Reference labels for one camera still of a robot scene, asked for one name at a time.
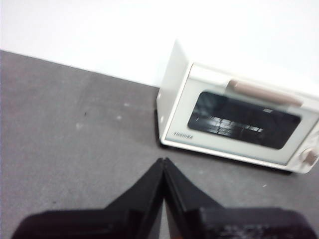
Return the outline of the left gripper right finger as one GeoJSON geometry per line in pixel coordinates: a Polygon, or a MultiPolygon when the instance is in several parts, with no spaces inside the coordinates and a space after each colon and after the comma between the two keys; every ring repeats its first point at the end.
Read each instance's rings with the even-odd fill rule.
{"type": "Polygon", "coordinates": [[[196,187],[168,158],[163,161],[165,201],[183,239],[316,239],[299,212],[227,208],[196,187]]]}

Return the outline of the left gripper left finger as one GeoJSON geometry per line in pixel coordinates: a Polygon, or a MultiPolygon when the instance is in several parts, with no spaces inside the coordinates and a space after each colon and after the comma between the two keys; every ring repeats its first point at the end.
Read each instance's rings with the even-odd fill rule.
{"type": "Polygon", "coordinates": [[[163,202],[163,159],[102,209],[46,211],[20,222],[14,239],[146,239],[163,202]]]}

